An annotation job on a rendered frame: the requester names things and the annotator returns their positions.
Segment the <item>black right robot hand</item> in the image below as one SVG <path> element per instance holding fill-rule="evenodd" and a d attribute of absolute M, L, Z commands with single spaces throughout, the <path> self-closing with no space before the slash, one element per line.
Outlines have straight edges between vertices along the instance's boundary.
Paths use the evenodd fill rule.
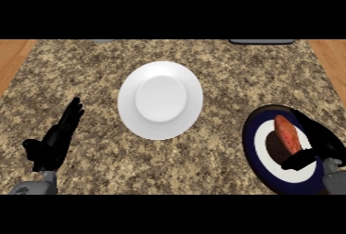
<path fill-rule="evenodd" d="M 346 146 L 333 132 L 298 110 L 292 109 L 298 122 L 304 126 L 311 148 L 302 149 L 283 163 L 284 170 L 302 170 L 317 158 L 332 158 L 338 167 L 346 166 Z"/>

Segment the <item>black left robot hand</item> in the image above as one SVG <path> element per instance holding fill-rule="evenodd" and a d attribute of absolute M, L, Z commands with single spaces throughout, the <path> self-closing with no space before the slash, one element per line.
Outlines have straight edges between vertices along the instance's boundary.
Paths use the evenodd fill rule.
<path fill-rule="evenodd" d="M 70 151 L 72 137 L 85 114 L 80 98 L 75 97 L 58 124 L 52 126 L 42 140 L 26 139 L 27 159 L 35 162 L 33 171 L 57 171 Z"/>

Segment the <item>orange sweet potato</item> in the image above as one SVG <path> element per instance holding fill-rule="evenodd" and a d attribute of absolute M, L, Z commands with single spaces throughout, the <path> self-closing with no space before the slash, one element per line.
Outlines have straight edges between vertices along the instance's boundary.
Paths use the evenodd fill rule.
<path fill-rule="evenodd" d="M 298 131 L 283 115 L 276 116 L 276 134 L 290 154 L 296 154 L 302 150 Z"/>

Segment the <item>navy and white plate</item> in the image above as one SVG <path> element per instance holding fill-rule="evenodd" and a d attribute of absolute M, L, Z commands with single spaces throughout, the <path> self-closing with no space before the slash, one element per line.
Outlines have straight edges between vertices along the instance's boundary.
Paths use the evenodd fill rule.
<path fill-rule="evenodd" d="M 283 162 L 292 154 L 276 134 L 276 117 L 283 115 L 292 122 L 301 147 L 311 148 L 307 130 L 289 107 L 265 105 L 249 115 L 243 129 L 243 145 L 248 163 L 261 182 L 280 195 L 327 195 L 323 184 L 323 160 L 317 159 L 302 170 L 284 170 Z"/>

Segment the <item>dark grey appliance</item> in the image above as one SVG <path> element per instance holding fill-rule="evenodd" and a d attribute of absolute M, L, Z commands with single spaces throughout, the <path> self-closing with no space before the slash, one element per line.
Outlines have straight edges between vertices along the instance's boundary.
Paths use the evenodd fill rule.
<path fill-rule="evenodd" d="M 237 45 L 289 45 L 295 39 L 230 39 L 228 41 Z"/>

